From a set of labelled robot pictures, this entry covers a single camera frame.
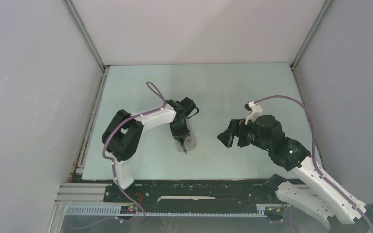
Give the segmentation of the grey cloth napkin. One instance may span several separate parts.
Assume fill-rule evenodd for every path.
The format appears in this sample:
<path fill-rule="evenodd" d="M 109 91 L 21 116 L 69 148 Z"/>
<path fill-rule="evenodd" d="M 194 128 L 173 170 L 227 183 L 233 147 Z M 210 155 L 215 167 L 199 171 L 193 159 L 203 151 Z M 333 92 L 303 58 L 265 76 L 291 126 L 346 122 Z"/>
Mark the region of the grey cloth napkin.
<path fill-rule="evenodd" d="M 189 120 L 185 119 L 185 125 L 176 130 L 175 146 L 178 152 L 188 154 L 197 144 L 196 137 L 192 131 Z"/>

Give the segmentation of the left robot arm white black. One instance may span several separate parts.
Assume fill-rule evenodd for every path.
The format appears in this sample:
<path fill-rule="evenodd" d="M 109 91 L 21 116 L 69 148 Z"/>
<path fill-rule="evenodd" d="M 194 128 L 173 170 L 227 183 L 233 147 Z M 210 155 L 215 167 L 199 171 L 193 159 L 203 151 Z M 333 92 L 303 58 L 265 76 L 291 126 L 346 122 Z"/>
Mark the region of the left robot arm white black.
<path fill-rule="evenodd" d="M 196 145 L 187 120 L 199 111 L 195 102 L 185 97 L 181 101 L 166 100 L 163 106 L 143 113 L 130 114 L 124 109 L 116 112 L 102 135 L 102 155 L 111 161 L 113 179 L 118 185 L 115 191 L 118 199 L 129 202 L 134 196 L 134 189 L 130 186 L 134 182 L 131 158 L 137 151 L 142 134 L 168 124 L 178 150 L 187 153 Z"/>

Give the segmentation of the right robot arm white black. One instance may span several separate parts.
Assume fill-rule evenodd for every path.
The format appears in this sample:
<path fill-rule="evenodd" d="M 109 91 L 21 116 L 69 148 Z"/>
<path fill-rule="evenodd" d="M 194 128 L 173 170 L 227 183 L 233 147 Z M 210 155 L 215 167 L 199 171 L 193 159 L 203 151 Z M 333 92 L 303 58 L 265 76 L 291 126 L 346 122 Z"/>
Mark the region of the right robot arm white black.
<path fill-rule="evenodd" d="M 263 184 L 267 202 L 280 200 L 290 204 L 315 218 L 331 233 L 373 232 L 373 204 L 365 204 L 346 191 L 317 165 L 306 147 L 285 136 L 274 116 L 262 115 L 255 121 L 232 119 L 217 139 L 229 148 L 235 137 L 239 147 L 253 145 L 266 151 L 276 165 L 295 175 L 315 193 L 303 192 L 274 174 Z"/>

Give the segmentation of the right white base arm link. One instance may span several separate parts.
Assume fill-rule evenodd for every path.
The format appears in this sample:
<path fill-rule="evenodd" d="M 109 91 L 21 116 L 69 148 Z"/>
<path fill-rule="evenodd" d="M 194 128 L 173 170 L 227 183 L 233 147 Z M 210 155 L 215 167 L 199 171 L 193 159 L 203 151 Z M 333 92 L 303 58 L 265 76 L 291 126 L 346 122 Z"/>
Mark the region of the right white base arm link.
<path fill-rule="evenodd" d="M 280 201 L 300 209 L 320 222 L 325 228 L 330 229 L 328 218 L 334 216 L 334 213 L 320 198 L 299 189 L 287 179 L 276 174 L 265 181 L 263 187 L 275 194 Z"/>

